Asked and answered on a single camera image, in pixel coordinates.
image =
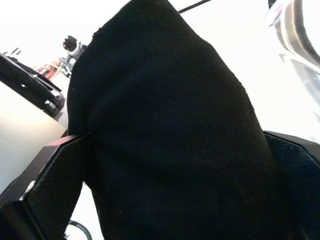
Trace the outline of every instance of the black fabric cover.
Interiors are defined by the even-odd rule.
[[[168,1],[132,0],[95,33],[68,113],[69,134],[93,139],[86,182],[106,240],[291,239],[246,91]]]
[[[320,239],[320,146],[284,136],[266,135],[272,154],[284,175],[293,210],[308,240]]]

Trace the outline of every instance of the black padded panel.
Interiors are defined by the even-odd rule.
[[[265,133],[288,187],[299,224],[320,239],[320,145],[298,137]]]
[[[0,196],[0,239],[63,239],[91,154],[89,135],[44,147]],[[33,187],[25,190],[34,181]]]

